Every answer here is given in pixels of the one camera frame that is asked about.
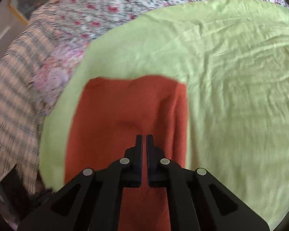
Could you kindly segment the beige plaid blanket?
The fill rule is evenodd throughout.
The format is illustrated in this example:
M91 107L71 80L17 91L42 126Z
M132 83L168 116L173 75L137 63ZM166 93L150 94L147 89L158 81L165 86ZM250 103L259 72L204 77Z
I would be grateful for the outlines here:
M35 10L0 60L0 180L16 168L29 194L36 191L44 119L30 83L57 43L57 8L46 3Z

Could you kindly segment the rust orange knit sweater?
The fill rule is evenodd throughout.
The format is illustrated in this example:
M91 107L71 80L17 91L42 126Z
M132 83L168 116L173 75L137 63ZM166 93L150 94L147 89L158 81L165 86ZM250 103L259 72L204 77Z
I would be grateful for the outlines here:
M65 181L124 156L136 137L153 136L165 156L185 165L187 87L162 76L134 80L96 78L84 87L70 127Z

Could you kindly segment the purple floral pillow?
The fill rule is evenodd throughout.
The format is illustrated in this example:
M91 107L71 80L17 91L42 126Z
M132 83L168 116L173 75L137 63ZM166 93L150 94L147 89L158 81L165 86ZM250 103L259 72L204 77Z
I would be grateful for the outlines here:
M59 42L30 81L38 114L47 116L82 61L89 42L71 39Z

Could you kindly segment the light green bed sheet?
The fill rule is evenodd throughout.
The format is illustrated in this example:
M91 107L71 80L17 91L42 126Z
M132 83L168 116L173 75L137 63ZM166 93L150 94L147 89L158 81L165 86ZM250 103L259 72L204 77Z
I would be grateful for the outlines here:
M156 9L93 40L44 122L39 170L64 185L68 134L93 78L187 86L186 167L202 166L274 230L289 212L289 9L210 0Z

